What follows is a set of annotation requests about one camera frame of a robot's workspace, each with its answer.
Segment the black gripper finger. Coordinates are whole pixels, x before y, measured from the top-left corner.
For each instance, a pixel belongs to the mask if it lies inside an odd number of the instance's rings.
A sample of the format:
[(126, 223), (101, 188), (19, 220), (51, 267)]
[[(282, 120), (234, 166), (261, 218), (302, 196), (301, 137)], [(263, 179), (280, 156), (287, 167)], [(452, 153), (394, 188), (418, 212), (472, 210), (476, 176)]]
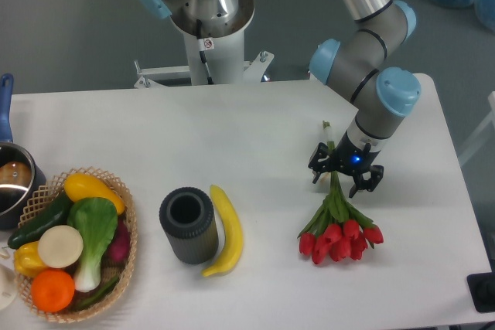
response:
[(317, 183), (320, 176), (335, 170), (333, 160), (331, 159), (331, 151), (328, 145), (320, 142), (316, 146), (314, 152), (310, 156), (308, 168), (312, 171), (312, 183)]
[(363, 174), (352, 175), (354, 185), (349, 191), (350, 198), (353, 198), (359, 191), (373, 192), (384, 177), (384, 166), (372, 165), (369, 173), (368, 179), (365, 179)]

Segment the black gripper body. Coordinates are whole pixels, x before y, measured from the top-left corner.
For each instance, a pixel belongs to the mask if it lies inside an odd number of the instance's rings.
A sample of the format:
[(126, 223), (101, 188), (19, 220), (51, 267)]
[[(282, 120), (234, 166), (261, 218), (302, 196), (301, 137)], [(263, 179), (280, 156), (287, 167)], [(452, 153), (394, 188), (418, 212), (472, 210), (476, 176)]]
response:
[(330, 154), (330, 170), (353, 177), (369, 172), (374, 177), (381, 174), (381, 166), (373, 164), (377, 155), (369, 141), (355, 145), (345, 134)]

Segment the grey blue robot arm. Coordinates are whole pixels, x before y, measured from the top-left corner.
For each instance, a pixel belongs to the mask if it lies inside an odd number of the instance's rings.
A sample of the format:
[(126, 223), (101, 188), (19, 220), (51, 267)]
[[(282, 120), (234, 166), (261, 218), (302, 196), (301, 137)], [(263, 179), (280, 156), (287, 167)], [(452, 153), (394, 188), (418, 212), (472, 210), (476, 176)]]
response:
[[(156, 18), (181, 31), (195, 85), (245, 83), (244, 30), (253, 0), (139, 0)], [(309, 161), (315, 176), (337, 171), (352, 177), (353, 191), (373, 191), (384, 175), (375, 163), (387, 139), (421, 94), (418, 79), (382, 63), (413, 33), (414, 11), (398, 0), (344, 0), (357, 31), (352, 39), (321, 43), (309, 72), (349, 101), (357, 114), (335, 149), (319, 145)]]

